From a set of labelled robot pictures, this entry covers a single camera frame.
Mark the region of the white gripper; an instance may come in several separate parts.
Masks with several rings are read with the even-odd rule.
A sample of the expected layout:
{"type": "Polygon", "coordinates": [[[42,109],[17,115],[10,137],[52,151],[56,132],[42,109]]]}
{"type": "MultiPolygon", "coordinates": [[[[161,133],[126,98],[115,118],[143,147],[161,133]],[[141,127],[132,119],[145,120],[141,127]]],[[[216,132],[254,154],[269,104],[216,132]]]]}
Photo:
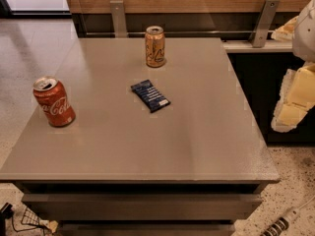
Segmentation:
{"type": "MultiPolygon", "coordinates": [[[[271,39],[292,41],[292,51],[296,57],[315,62],[315,0],[311,0],[298,17],[275,29],[271,39]]],[[[314,106],[315,64],[307,64],[297,71],[288,69],[274,110],[272,129],[280,133],[295,129],[314,106]]]]}

